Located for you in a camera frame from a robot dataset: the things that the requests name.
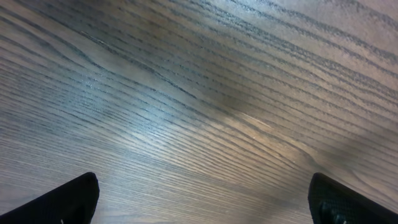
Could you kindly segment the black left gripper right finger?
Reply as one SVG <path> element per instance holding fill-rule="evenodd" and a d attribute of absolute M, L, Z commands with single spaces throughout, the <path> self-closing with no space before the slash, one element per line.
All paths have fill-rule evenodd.
<path fill-rule="evenodd" d="M 397 224 L 397 214 L 325 174 L 313 175 L 308 204 L 314 224 Z"/>

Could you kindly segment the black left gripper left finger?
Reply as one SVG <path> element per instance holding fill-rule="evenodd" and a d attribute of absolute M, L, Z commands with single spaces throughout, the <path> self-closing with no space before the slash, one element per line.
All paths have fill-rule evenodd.
<path fill-rule="evenodd" d="M 1 223 L 90 224 L 99 194 L 96 175 L 87 172 L 1 215 Z"/>

